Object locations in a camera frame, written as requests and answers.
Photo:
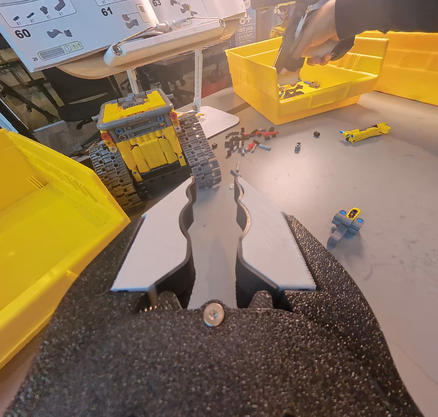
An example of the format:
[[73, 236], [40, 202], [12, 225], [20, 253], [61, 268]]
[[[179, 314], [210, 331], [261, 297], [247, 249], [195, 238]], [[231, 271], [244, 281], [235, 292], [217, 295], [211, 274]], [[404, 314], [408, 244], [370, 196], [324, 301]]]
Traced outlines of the assorted loose brick pieces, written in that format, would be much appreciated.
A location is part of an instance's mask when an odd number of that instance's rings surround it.
[[320, 84], [317, 81], [308, 81], [298, 79], [295, 85], [278, 85], [280, 101], [288, 98], [298, 97], [310, 93], [312, 90], [320, 89]]

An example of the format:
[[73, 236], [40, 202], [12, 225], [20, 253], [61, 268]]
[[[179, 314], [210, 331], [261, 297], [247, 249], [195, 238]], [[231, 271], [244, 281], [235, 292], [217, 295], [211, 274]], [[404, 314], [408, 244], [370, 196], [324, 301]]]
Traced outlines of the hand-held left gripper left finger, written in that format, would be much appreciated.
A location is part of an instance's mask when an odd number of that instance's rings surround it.
[[145, 211], [128, 243], [111, 293], [146, 294], [144, 306], [168, 291], [188, 306], [195, 282], [192, 242], [197, 187], [193, 177]]

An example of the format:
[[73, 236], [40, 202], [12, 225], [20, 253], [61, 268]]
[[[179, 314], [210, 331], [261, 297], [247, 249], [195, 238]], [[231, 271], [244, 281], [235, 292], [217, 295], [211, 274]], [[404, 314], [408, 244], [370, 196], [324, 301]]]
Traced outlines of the yellow tracked toy bulldozer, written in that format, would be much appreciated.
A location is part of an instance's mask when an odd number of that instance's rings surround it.
[[102, 143], [90, 149], [96, 175], [125, 211], [193, 177], [198, 189], [222, 174], [197, 113], [178, 113], [160, 88], [102, 104]]

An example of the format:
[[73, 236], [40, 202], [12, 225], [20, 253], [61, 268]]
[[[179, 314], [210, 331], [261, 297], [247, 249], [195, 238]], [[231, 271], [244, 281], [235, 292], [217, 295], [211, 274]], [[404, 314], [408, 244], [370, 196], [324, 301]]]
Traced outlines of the yellow brick assembly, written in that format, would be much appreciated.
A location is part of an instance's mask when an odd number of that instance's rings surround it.
[[379, 123], [365, 129], [355, 129], [352, 131], [340, 130], [340, 134], [347, 142], [355, 144], [357, 142], [369, 139], [370, 137], [388, 134], [390, 130], [391, 127], [386, 123]]

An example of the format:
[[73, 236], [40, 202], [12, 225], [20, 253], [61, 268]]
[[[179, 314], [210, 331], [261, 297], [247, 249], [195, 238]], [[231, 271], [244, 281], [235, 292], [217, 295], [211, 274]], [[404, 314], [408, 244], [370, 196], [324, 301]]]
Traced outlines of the grey brick beam assembly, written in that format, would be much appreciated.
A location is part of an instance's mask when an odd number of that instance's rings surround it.
[[332, 224], [335, 225], [335, 230], [331, 233], [327, 241], [327, 248], [329, 250], [334, 249], [342, 238], [350, 239], [358, 234], [363, 226], [364, 220], [360, 214], [355, 220], [352, 220], [346, 216], [348, 212], [349, 211], [341, 209], [334, 215]]

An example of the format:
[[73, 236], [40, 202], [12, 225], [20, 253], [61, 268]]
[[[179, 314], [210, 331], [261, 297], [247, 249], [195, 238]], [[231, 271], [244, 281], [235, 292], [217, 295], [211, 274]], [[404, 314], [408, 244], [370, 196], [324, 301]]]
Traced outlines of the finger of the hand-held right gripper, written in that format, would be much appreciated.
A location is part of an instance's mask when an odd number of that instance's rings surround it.
[[304, 65], [305, 59], [300, 56], [299, 52], [299, 42], [302, 37], [302, 28], [307, 19], [307, 10], [287, 10], [284, 19], [283, 19], [283, 27], [285, 29], [285, 24], [287, 22], [288, 16], [292, 14], [292, 12], [300, 12], [300, 23], [295, 33], [295, 45], [294, 48], [291, 49], [290, 55], [285, 64], [285, 68], [278, 75], [278, 84], [279, 85], [295, 85], [299, 79], [300, 70]]
[[286, 61], [290, 55], [291, 49], [295, 45], [295, 33], [300, 23], [300, 12], [292, 12], [288, 16], [285, 24], [285, 30], [282, 36], [282, 42], [278, 49], [276, 57], [276, 73], [279, 75], [285, 68]]

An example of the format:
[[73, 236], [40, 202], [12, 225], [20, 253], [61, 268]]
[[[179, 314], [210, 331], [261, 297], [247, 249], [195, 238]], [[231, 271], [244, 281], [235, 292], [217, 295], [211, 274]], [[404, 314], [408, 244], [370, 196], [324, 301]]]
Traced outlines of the pile of small black pins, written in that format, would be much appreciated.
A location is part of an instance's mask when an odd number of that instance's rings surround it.
[[274, 137], [270, 138], [269, 140], [265, 140], [263, 137], [255, 137], [246, 140], [240, 136], [240, 132], [241, 130], [232, 131], [226, 135], [224, 142], [224, 147], [227, 150], [226, 157], [231, 157], [234, 153], [238, 153], [241, 156], [245, 156], [248, 153], [254, 153], [256, 149], [259, 148], [258, 144], [267, 145], [265, 141], [270, 141], [271, 139], [276, 138]]

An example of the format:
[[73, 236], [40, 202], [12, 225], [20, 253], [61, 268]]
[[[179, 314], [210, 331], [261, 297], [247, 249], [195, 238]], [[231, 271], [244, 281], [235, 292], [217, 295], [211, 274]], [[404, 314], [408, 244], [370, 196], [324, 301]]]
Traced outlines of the printed toy kit box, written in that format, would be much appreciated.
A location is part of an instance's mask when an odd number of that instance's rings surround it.
[[254, 10], [250, 0], [243, 0], [246, 13], [240, 18], [238, 29], [234, 35], [232, 46], [247, 44], [279, 37], [283, 33], [283, 19], [288, 9], [294, 4], [270, 7], [265, 10]]

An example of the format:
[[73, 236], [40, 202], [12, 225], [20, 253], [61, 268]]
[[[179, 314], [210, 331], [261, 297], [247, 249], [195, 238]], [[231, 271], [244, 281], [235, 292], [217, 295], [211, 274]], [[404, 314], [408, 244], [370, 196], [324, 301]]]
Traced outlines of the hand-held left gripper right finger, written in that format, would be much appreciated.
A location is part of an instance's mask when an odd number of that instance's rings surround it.
[[244, 292], [315, 291], [317, 285], [286, 215], [241, 176], [234, 179], [236, 283]]

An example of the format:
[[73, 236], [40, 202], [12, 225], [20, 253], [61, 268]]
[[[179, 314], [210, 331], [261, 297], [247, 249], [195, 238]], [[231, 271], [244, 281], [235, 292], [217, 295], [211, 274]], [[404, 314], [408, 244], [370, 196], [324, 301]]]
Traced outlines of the grey desk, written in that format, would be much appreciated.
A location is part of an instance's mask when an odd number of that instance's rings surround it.
[[[190, 309], [109, 293], [131, 223], [64, 297], [5, 416], [437, 416], [437, 108], [372, 93], [271, 145], [240, 172], [292, 216], [323, 290], [233, 309], [238, 158], [219, 151], [222, 183], [193, 208]], [[329, 250], [353, 207], [363, 226]]]

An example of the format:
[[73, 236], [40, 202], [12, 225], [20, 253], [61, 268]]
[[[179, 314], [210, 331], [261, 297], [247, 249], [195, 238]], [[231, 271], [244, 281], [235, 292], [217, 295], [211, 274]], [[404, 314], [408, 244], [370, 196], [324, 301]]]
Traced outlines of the black office chair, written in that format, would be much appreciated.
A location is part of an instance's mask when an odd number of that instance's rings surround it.
[[101, 106], [122, 97], [114, 76], [101, 79], [84, 79], [70, 75], [57, 67], [42, 71], [63, 105], [57, 106], [59, 117], [68, 122], [77, 122], [77, 128], [93, 122]]

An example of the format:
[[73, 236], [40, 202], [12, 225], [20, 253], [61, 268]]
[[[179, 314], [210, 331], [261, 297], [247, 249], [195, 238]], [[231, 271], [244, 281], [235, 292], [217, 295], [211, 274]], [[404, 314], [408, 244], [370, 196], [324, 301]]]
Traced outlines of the person's right hand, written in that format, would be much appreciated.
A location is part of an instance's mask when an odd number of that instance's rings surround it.
[[336, 31], [336, 0], [316, 10], [304, 23], [299, 42], [300, 56], [310, 66], [324, 66], [331, 61], [331, 50], [340, 41]]

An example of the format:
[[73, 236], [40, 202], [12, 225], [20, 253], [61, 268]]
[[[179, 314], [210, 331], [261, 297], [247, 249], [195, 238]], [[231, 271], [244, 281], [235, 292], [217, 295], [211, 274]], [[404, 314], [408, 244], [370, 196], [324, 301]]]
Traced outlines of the yellow storage bin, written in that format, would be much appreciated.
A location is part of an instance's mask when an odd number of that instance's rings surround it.
[[389, 39], [375, 91], [438, 105], [438, 34], [369, 31]]
[[[386, 56], [389, 39], [357, 36], [353, 48], [340, 60], [325, 66], [304, 64], [301, 90], [280, 99], [277, 73], [272, 66], [281, 38], [226, 51], [234, 92], [275, 125], [353, 105], [374, 90]], [[314, 81], [311, 88], [303, 81]]]
[[6, 129], [0, 146], [3, 368], [130, 219], [88, 167]]

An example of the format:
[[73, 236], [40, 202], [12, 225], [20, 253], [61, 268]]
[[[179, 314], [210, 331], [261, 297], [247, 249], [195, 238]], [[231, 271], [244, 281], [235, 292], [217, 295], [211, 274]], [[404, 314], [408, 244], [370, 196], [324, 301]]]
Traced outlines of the person's right forearm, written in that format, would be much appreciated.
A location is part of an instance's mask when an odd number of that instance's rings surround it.
[[340, 40], [364, 31], [438, 31], [438, 0], [336, 0], [336, 33]]

